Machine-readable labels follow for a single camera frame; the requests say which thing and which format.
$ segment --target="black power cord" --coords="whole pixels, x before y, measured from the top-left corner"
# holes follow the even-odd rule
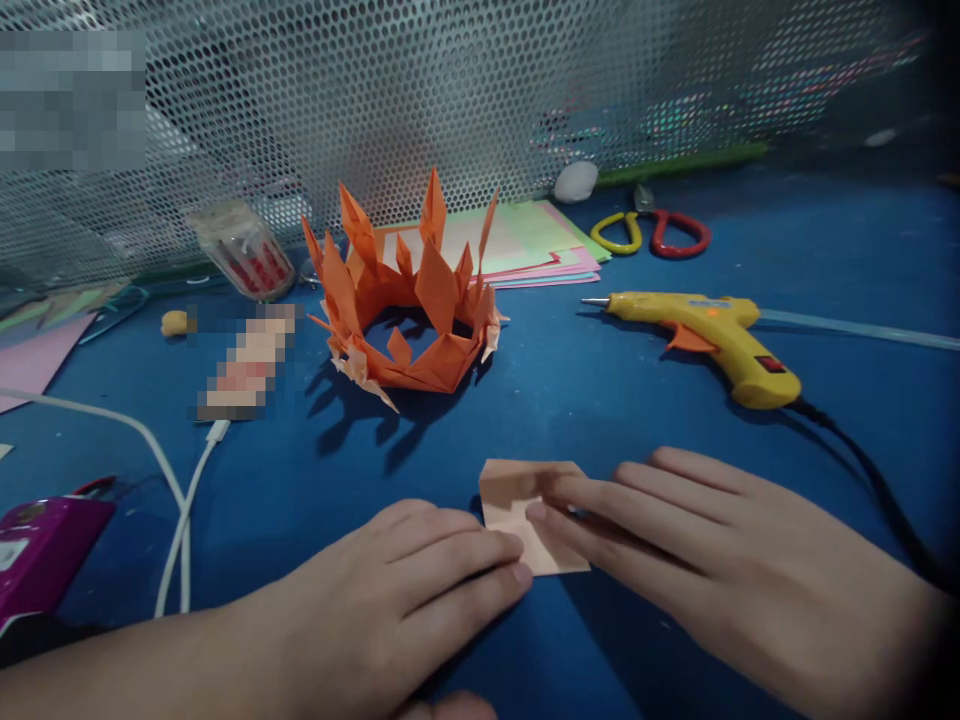
[[[904,515],[903,510],[900,509],[897,499],[893,496],[893,493],[890,491],[890,486],[887,485],[887,481],[883,477],[883,473],[880,472],[880,469],[874,464],[873,460],[870,459],[870,456],[854,442],[853,438],[837,427],[833,418],[825,412],[818,410],[802,397],[797,398],[787,405],[786,409],[793,410],[798,415],[802,415],[840,438],[843,444],[850,449],[850,452],[856,456],[864,472],[867,473],[870,486],[873,488],[877,502],[880,504],[880,511],[886,518],[887,524],[893,531],[894,536],[913,562],[917,572],[944,592],[956,596],[956,583],[940,566],[940,563],[937,562],[937,559],[927,549],[927,546],[923,544],[923,541],[913,529],[907,516]]]

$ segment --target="clear plastic jar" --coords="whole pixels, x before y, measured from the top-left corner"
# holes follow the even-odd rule
[[[243,200],[226,200],[187,215],[200,248],[251,300],[282,297],[296,275],[270,227]]]

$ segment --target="perforated metal sheet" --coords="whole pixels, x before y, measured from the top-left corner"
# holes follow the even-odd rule
[[[199,257],[187,212],[247,199],[278,237],[544,195],[571,160],[632,165],[813,127],[915,59],[889,0],[32,0],[0,27],[143,30],[142,171],[0,174],[0,268],[86,283]]]

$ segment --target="hand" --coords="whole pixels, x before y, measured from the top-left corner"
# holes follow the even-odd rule
[[[265,681],[281,702],[273,716],[386,718],[530,589],[522,552],[518,537],[468,513],[404,500],[235,603],[229,623],[267,660]],[[400,717],[496,715],[456,694]]]
[[[816,505],[702,455],[661,448],[613,482],[560,475],[541,489],[546,505],[527,509],[538,531],[812,717],[889,710],[948,602]]]

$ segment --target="small yellow ball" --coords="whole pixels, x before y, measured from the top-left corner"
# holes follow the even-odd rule
[[[186,335],[189,332],[187,314],[183,310],[171,310],[160,320],[160,332],[164,337]]]

